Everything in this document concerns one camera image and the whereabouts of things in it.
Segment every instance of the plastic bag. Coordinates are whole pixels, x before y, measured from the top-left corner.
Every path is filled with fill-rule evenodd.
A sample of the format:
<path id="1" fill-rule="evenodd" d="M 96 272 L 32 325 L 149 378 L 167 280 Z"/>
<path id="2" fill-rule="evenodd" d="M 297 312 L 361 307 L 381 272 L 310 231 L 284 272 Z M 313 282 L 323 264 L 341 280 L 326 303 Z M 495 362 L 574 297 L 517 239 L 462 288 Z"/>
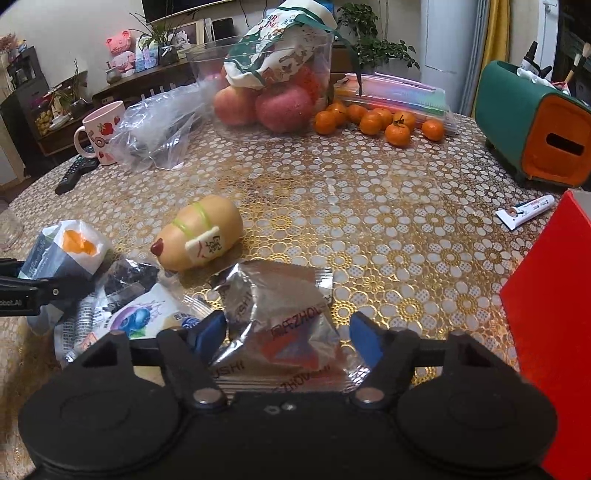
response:
<path id="1" fill-rule="evenodd" d="M 106 152 L 134 173 L 153 165 L 172 170 L 187 153 L 189 133 L 205 116 L 199 85 L 180 86 L 130 106 Z"/>
<path id="2" fill-rule="evenodd" d="M 64 220 L 41 231 L 18 278 L 86 277 L 90 280 L 112 248 L 109 239 L 86 222 Z M 39 315 L 27 317 L 29 327 L 37 335 L 44 335 L 72 304 L 64 299 L 41 306 Z"/>
<path id="3" fill-rule="evenodd" d="M 332 321 L 333 273 L 268 260 L 237 263 L 210 279 L 223 299 L 229 343 L 210 373 L 224 392 L 345 390 L 362 359 Z"/>
<path id="4" fill-rule="evenodd" d="M 56 358 L 65 367 L 111 330 L 124 330 L 130 338 L 153 338 L 170 326 L 198 323 L 212 311 L 204 301 L 185 296 L 176 276 L 121 256 L 95 291 L 56 326 Z"/>

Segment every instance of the potted plant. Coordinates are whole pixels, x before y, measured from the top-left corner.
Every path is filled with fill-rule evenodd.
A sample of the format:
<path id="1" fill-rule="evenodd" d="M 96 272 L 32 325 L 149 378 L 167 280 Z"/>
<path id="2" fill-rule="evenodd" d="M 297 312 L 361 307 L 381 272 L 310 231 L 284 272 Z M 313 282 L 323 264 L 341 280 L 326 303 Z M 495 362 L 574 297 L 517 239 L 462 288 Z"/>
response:
<path id="1" fill-rule="evenodd" d="M 404 40 L 399 43 L 378 38 L 376 20 L 378 16 L 369 5 L 359 5 L 348 2 L 337 10 L 341 12 L 339 26 L 349 27 L 356 37 L 355 50 L 359 57 L 359 64 L 365 73 L 373 73 L 391 60 L 399 60 L 406 68 L 420 68 L 409 52 L 416 53 L 412 45 Z"/>
<path id="2" fill-rule="evenodd" d="M 172 12 L 174 4 L 171 4 L 170 11 Z M 142 24 L 145 30 L 136 30 L 140 32 L 141 36 L 138 39 L 139 47 L 143 50 L 146 46 L 149 48 L 152 42 L 158 45 L 158 64 L 160 66 L 171 65 L 178 62 L 177 49 L 173 45 L 174 37 L 177 34 L 178 26 L 173 28 L 173 22 L 171 20 L 172 13 L 168 13 L 168 0 L 165 8 L 166 16 L 159 20 L 159 22 L 149 22 L 145 16 L 141 14 L 132 14 L 138 22 Z"/>
<path id="3" fill-rule="evenodd" d="M 88 103 L 80 97 L 80 75 L 77 59 L 74 59 L 74 76 L 64 84 L 67 84 L 66 87 L 59 88 L 53 95 L 59 99 L 62 108 L 70 112 L 72 118 L 78 118 L 86 112 Z"/>

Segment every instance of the mug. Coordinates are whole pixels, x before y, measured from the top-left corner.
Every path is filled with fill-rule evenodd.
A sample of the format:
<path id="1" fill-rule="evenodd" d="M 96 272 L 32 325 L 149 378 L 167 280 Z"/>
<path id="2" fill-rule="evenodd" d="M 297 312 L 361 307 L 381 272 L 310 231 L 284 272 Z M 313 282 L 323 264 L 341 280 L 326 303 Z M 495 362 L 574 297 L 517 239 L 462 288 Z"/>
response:
<path id="1" fill-rule="evenodd" d="M 123 114 L 125 113 L 125 105 L 123 102 L 113 102 L 109 105 L 105 105 L 98 110 L 88 114 L 84 120 L 82 120 L 82 127 L 76 130 L 74 134 L 74 146 L 77 152 L 85 158 L 96 158 L 99 157 L 99 162 L 103 165 L 112 165 L 115 163 L 115 159 L 105 152 L 105 147 L 115 131 L 115 125 L 117 125 Z M 78 135 L 80 132 L 86 132 L 92 147 L 95 149 L 94 153 L 88 153 L 80 146 Z"/>

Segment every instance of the green band on toy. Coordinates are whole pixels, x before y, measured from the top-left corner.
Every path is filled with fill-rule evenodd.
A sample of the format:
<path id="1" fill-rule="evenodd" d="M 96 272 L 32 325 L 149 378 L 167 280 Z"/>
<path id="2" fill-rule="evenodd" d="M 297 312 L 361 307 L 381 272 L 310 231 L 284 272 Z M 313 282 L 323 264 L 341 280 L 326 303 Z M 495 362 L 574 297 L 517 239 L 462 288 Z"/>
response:
<path id="1" fill-rule="evenodd" d="M 205 231 L 206 232 L 209 232 L 213 228 L 212 227 L 212 223 L 209 220 L 209 217 L 207 216 L 207 213 L 205 213 L 205 210 L 203 210 L 203 207 L 201 206 L 201 203 L 199 203 L 199 202 L 194 203 L 193 206 L 199 212 L 199 216 L 201 217 L 201 220 L 202 220 L 203 224 L 205 225 Z M 179 230 L 181 230 L 182 233 L 185 234 L 185 236 L 187 237 L 188 240 L 193 240 L 194 238 L 197 237 L 197 235 L 195 235 L 191 230 L 189 230 L 189 227 L 187 225 L 185 225 L 183 222 L 181 222 L 178 218 L 175 218 L 172 221 L 172 224 L 176 228 L 178 228 Z"/>
<path id="2" fill-rule="evenodd" d="M 207 213 L 205 213 L 205 210 L 203 210 L 201 203 L 194 203 L 193 206 L 197 209 L 199 215 L 201 215 L 201 220 L 203 220 L 203 223 L 205 224 L 205 231 L 209 232 L 213 228 L 213 226 L 211 221 L 209 220 L 209 217 L 207 216 Z"/>
<path id="3" fill-rule="evenodd" d="M 182 231 L 182 233 L 185 234 L 185 236 L 191 240 L 192 238 L 194 238 L 194 235 L 189 231 L 189 228 L 187 227 L 187 225 L 185 225 L 183 222 L 181 222 L 179 219 L 175 218 L 172 221 L 172 224 L 178 228 L 179 230 Z"/>

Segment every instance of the yellow curtain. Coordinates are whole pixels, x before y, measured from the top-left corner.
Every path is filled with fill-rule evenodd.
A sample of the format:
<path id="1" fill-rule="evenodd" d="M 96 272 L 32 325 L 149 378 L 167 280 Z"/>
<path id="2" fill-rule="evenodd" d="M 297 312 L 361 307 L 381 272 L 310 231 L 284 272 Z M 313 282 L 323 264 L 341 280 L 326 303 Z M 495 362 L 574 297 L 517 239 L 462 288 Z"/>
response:
<path id="1" fill-rule="evenodd" d="M 511 0 L 491 0 L 488 14 L 486 43 L 480 72 L 493 60 L 509 60 L 509 26 L 511 24 Z"/>

